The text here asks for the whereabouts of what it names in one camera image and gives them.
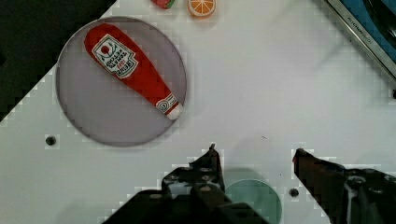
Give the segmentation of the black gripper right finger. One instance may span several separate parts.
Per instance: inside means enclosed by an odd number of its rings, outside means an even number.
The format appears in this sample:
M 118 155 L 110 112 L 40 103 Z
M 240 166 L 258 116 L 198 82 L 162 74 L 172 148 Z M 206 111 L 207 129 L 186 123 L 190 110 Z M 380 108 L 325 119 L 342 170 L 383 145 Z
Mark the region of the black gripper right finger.
M 329 217 L 331 224 L 396 224 L 396 182 L 376 169 L 347 169 L 302 148 L 294 173 Z

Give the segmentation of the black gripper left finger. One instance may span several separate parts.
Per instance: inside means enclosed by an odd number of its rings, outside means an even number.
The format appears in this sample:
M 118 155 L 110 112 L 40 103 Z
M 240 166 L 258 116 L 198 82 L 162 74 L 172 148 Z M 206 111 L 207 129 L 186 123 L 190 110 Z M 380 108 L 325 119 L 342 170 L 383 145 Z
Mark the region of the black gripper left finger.
M 187 167 L 166 175 L 159 190 L 136 193 L 103 224 L 270 224 L 246 203 L 225 193 L 214 146 Z

